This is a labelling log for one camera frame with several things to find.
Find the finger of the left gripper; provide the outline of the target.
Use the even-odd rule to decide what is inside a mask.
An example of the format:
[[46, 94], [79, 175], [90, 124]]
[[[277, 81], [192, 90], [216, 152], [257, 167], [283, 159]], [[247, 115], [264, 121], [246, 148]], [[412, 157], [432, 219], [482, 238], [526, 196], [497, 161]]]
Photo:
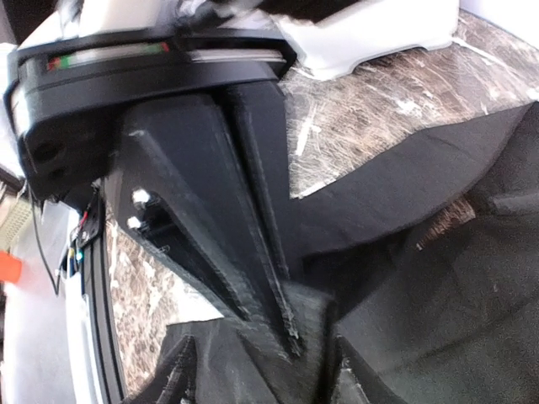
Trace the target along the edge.
[[223, 315], [269, 323], [261, 241], [245, 179], [210, 96], [128, 109], [105, 193], [121, 228]]
[[295, 246], [297, 209], [289, 195], [285, 97], [276, 82], [268, 81], [233, 86], [225, 100], [261, 241], [271, 330], [287, 354], [300, 356], [302, 335], [284, 289], [286, 283], [302, 276]]

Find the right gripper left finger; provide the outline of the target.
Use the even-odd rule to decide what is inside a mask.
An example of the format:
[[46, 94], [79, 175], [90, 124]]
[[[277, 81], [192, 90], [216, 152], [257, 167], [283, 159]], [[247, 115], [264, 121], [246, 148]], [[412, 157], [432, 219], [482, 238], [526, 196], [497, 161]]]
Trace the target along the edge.
[[196, 372], [195, 339], [192, 336], [183, 337], [157, 372], [152, 403], [195, 403]]

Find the black long sleeve shirt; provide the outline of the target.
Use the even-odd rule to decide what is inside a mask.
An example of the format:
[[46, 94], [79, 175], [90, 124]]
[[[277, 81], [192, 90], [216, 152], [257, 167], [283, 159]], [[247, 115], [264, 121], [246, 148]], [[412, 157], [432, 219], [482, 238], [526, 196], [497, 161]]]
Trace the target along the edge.
[[223, 320], [171, 325], [157, 372], [192, 336], [195, 403], [332, 403], [336, 338], [365, 361], [378, 403], [538, 400], [538, 108], [514, 128], [469, 192], [475, 216], [437, 236], [432, 220], [315, 260], [334, 271], [334, 297], [301, 289], [314, 350], [288, 363]]

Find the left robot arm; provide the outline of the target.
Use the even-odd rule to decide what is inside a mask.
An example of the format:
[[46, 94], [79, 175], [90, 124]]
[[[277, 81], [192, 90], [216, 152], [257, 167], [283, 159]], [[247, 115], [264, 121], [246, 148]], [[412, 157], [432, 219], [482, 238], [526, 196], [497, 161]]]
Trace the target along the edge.
[[227, 29], [210, 3], [85, 1], [60, 40], [8, 58], [4, 103], [31, 194], [107, 199], [125, 231], [263, 350], [304, 344], [284, 286], [293, 245], [285, 98], [292, 48]]

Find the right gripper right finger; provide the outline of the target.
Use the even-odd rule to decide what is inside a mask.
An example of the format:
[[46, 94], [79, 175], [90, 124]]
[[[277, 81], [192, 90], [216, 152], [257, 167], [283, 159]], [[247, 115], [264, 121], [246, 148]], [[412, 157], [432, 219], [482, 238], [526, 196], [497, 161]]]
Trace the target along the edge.
[[365, 361], [342, 336], [336, 338], [336, 354], [332, 403], [378, 403]]

